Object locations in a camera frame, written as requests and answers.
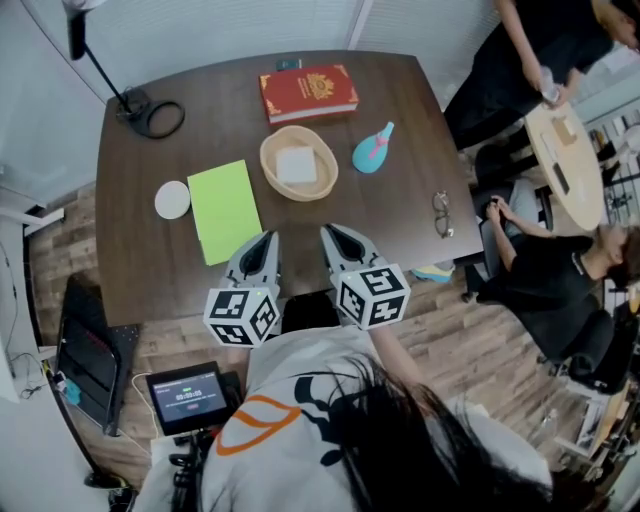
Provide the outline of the white paper cup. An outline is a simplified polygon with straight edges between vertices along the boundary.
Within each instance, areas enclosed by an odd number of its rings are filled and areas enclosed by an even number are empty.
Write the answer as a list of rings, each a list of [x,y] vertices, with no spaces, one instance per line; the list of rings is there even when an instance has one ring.
[[[540,94],[544,103],[555,108],[561,97],[561,87],[554,81],[553,73],[546,66],[541,67]]]

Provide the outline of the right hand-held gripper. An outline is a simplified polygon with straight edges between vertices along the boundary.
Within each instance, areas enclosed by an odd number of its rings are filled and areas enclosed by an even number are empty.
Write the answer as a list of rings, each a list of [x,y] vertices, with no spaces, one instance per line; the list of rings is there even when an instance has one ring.
[[[333,273],[341,272],[336,281],[337,309],[361,330],[401,321],[411,289],[400,266],[375,265],[381,257],[378,249],[351,228],[328,223],[320,234],[327,266]],[[345,271],[353,266],[372,267]]]

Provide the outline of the person's right forearm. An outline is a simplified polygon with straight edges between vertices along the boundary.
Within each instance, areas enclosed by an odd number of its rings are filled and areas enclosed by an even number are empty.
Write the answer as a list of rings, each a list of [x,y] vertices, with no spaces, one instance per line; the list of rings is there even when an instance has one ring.
[[[409,352],[402,346],[389,326],[371,329],[369,336],[388,374],[391,387],[406,392],[418,403],[425,405],[424,379]]]

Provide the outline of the white square block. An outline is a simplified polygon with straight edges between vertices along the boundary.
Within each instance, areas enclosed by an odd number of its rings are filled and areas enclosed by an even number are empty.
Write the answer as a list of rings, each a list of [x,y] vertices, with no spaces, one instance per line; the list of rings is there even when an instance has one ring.
[[[317,181],[314,151],[309,146],[287,147],[276,153],[276,178],[285,185],[307,185]]]

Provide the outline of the black desk lamp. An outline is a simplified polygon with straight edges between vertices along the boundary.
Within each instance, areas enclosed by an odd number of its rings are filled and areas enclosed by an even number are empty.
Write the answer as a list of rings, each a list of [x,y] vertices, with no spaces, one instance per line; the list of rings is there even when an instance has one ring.
[[[150,140],[165,139],[174,134],[185,120],[184,107],[172,100],[154,101],[142,88],[120,92],[111,81],[86,40],[86,17],[107,0],[61,0],[66,15],[69,56],[72,61],[88,57],[103,81],[114,94],[118,106],[116,118],[137,135]],[[164,109],[175,110],[177,119],[164,131],[152,128],[153,118]]]

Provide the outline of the black touchscreen monitor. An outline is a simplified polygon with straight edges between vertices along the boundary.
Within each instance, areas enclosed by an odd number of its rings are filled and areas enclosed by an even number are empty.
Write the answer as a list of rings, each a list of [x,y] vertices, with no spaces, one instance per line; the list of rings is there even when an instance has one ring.
[[[216,362],[152,373],[145,380],[165,436],[221,425],[231,417]]]

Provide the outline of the beige woven bowl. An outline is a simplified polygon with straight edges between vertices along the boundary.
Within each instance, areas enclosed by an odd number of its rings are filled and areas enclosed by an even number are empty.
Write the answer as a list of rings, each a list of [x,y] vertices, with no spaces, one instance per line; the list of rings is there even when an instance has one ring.
[[[313,184],[285,185],[276,178],[276,153],[287,147],[309,146],[314,151],[318,178]],[[337,182],[337,160],[322,138],[313,130],[299,125],[285,126],[266,137],[260,146],[260,163],[274,190],[297,202],[311,202],[329,195]]]

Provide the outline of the yellow blue sneaker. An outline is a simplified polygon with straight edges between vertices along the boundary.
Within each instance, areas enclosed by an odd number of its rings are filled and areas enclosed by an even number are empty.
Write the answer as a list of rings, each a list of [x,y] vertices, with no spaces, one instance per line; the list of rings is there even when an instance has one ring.
[[[451,281],[454,271],[454,263],[441,262],[438,264],[432,264],[412,269],[411,273],[419,280],[429,280],[436,283],[447,283]]]

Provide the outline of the person's black trousers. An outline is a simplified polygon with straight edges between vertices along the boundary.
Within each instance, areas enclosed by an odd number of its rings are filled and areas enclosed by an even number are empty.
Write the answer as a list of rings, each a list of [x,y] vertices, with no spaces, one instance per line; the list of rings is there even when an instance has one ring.
[[[338,312],[325,292],[299,295],[287,300],[282,314],[283,334],[340,326]]]

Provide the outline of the white round coaster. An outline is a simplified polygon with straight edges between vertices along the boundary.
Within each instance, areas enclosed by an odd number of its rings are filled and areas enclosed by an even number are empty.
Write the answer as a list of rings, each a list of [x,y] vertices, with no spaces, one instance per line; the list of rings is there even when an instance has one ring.
[[[163,219],[175,220],[184,216],[191,205],[189,188],[181,181],[164,183],[154,199],[156,213]]]

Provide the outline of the eyeglasses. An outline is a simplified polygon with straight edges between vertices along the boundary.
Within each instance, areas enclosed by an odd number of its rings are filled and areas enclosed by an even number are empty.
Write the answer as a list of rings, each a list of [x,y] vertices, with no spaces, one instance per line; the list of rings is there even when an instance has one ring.
[[[436,192],[432,198],[434,210],[434,226],[442,239],[451,238],[454,235],[454,227],[449,209],[449,197],[446,191]]]

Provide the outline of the brown cardboard box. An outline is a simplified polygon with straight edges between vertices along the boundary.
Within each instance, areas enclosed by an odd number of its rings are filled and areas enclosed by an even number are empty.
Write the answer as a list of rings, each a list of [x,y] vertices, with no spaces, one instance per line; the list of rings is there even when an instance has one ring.
[[[551,119],[552,127],[559,141],[564,146],[570,146],[577,140],[577,134],[571,120],[566,116],[553,116]]]

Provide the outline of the red book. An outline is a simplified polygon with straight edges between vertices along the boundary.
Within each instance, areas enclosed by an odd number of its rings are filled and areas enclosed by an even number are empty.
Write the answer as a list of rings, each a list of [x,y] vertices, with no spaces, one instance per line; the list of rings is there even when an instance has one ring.
[[[277,71],[259,77],[271,125],[355,111],[360,103],[342,64]]]

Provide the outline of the black case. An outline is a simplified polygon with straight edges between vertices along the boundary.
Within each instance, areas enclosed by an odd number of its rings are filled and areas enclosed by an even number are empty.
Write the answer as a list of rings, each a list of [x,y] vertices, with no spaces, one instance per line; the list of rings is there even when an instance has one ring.
[[[66,282],[56,371],[81,389],[79,408],[103,434],[116,437],[140,328],[110,326],[98,286],[81,273]]]

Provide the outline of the blue spray bottle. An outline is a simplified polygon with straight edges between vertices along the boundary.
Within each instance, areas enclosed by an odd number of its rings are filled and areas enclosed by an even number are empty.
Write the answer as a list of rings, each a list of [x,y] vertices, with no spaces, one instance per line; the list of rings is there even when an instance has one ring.
[[[365,138],[356,146],[352,164],[357,171],[371,174],[383,165],[394,127],[394,123],[389,121],[381,131]]]

